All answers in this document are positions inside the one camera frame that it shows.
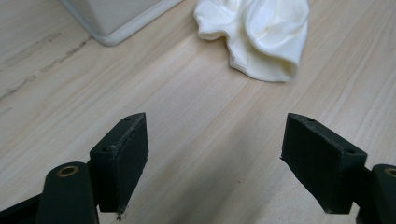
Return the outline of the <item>white fabric storage box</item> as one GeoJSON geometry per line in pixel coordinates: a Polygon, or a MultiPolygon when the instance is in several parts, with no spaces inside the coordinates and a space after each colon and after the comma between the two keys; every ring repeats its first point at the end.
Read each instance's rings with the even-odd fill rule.
{"type": "Polygon", "coordinates": [[[60,0],[90,35],[116,46],[183,0],[60,0]]]}

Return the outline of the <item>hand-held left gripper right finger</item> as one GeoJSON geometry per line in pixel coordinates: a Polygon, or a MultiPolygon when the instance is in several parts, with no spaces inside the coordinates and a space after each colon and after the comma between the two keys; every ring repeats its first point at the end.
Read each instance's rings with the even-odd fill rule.
{"type": "Polygon", "coordinates": [[[353,203],[352,181],[367,154],[309,117],[289,113],[281,160],[330,214],[347,214],[353,203]]]}

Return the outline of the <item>white sock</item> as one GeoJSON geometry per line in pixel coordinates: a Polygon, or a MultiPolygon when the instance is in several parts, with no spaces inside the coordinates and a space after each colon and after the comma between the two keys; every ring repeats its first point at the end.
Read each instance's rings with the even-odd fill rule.
{"type": "Polygon", "coordinates": [[[230,66],[266,82],[293,80],[308,33],[308,0],[198,0],[198,36],[226,39],[230,66]]]}

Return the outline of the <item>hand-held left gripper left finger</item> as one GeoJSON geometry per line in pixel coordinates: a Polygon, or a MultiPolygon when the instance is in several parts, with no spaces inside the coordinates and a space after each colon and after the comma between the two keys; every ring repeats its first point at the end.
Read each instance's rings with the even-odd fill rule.
{"type": "Polygon", "coordinates": [[[95,200],[101,212],[125,211],[148,155],[145,113],[121,119],[90,151],[95,200]]]}

